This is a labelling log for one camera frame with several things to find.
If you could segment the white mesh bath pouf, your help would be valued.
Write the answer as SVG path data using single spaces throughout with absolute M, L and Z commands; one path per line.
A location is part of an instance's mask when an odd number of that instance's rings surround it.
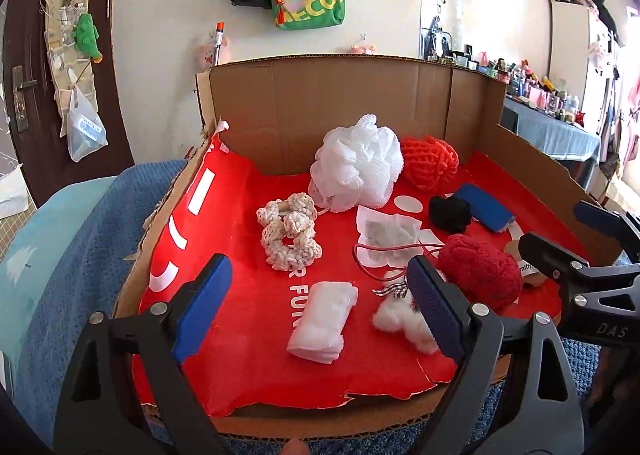
M 366 114 L 355 125 L 334 128 L 324 136 L 310 167 L 308 193 L 329 212 L 347 212 L 359 205 L 381 208 L 402 169 L 404 157 L 395 132 L 378 126 L 374 114 Z

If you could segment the red knitted plush hat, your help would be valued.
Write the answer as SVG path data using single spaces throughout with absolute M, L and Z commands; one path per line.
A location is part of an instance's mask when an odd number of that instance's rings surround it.
M 398 267 L 392 275 L 375 275 L 358 257 L 361 250 L 367 253 L 405 253 L 416 249 L 425 258 L 434 261 L 436 272 L 448 283 L 458 287 L 471 303 L 484 303 L 500 313 L 513 305 L 524 285 L 521 270 L 508 253 L 503 253 L 494 245 L 464 234 L 454 234 L 444 244 L 421 241 L 397 246 L 373 246 L 356 243 L 352 256 L 359 269 L 371 279 L 376 279 L 383 287 L 379 295 L 394 293 L 397 297 L 408 293 L 408 267 Z

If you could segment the dark brown door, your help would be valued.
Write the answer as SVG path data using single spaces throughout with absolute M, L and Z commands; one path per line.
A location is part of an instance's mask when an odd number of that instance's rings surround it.
M 89 0 L 103 61 L 93 66 L 99 115 L 108 145 L 78 163 L 60 136 L 61 118 L 44 43 L 40 0 L 8 0 L 2 37 L 6 114 L 30 195 L 37 206 L 76 182 L 116 176 L 134 164 L 118 100 L 112 43 L 112 0 Z

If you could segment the light blue bedsheet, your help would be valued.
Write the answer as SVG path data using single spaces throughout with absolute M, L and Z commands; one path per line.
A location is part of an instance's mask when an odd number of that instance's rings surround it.
M 1 352 L 17 371 L 35 308 L 68 245 L 112 185 L 112 177 L 65 186 L 17 232 L 1 261 Z

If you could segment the beige hanging organizer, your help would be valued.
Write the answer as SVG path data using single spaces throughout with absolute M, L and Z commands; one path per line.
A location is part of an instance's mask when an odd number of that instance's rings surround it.
M 61 123 L 58 136 L 67 134 L 67 116 L 73 89 L 78 87 L 98 112 L 96 86 L 90 56 L 76 45 L 75 30 L 81 15 L 88 13 L 89 0 L 40 0 L 43 40 Z

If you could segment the white towel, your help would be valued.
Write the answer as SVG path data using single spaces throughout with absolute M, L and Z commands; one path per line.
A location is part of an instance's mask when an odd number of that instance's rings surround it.
M 352 283 L 322 281 L 312 285 L 286 351 L 299 359 L 332 364 L 344 348 L 343 328 L 357 300 L 358 288 Z

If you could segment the orange foam net ball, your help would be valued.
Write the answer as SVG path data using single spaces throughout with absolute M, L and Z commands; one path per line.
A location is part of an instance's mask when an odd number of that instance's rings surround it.
M 440 191 L 457 175 L 458 152 L 445 140 L 431 136 L 403 138 L 400 150 L 404 159 L 401 177 L 418 190 Z

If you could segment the white plush toy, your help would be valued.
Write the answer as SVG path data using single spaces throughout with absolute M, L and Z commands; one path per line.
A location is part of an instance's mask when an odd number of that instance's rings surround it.
M 379 331 L 402 333 L 421 353 L 433 354 L 438 350 L 435 338 L 423 314 L 416 308 L 414 298 L 404 279 L 386 281 L 373 290 L 382 301 L 372 316 L 372 325 Z

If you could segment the green plush toy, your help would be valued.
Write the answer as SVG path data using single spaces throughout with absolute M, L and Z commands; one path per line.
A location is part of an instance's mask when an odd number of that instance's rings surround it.
M 99 32 L 90 13 L 83 13 L 79 17 L 73 30 L 73 38 L 77 49 L 92 59 L 93 63 L 103 60 L 103 54 L 98 47 Z

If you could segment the pink pig wall plush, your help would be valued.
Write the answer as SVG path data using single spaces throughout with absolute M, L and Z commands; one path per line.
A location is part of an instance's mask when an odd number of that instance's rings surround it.
M 224 65 L 231 62 L 231 42 L 226 36 L 222 38 L 218 65 Z M 195 55 L 195 65 L 199 72 L 205 72 L 209 68 L 214 67 L 215 62 L 215 41 L 211 39 L 206 44 L 198 46 Z

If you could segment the black pompom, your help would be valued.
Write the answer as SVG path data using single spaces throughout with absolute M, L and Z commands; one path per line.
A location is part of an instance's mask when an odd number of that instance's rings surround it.
M 471 205 L 457 196 L 434 196 L 428 203 L 428 218 L 433 226 L 449 234 L 461 234 L 472 222 Z

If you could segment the clear plastic packet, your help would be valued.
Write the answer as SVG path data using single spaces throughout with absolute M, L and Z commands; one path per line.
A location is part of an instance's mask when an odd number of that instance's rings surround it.
M 356 256 L 363 267 L 407 267 L 418 255 L 438 253 L 444 243 L 422 222 L 399 214 L 389 215 L 359 206 Z

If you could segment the pink plush doll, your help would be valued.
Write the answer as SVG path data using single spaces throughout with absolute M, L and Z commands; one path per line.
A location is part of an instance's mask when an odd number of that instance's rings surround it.
M 357 56 L 368 56 L 369 54 L 375 54 L 375 46 L 369 45 L 366 42 L 360 42 L 360 44 L 353 45 L 350 48 L 352 54 Z

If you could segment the blue cloth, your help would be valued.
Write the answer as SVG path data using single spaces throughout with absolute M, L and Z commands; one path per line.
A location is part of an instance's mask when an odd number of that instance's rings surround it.
M 454 196 L 469 204 L 471 215 L 494 233 L 500 233 L 515 220 L 513 212 L 501 204 L 496 197 L 473 184 L 464 183 Z

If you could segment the blue cloth covered table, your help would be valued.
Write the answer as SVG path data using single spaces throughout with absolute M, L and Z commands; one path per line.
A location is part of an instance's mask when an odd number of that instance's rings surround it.
M 563 165 L 583 189 L 588 188 L 599 163 L 599 137 L 581 126 L 561 122 L 509 96 L 503 101 L 500 125 Z

